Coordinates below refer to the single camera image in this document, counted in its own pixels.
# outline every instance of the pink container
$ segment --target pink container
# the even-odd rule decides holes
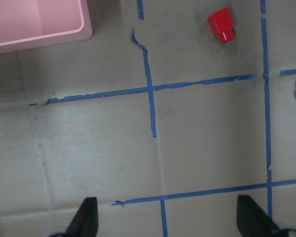
[[[0,53],[91,36],[87,0],[0,0]]]

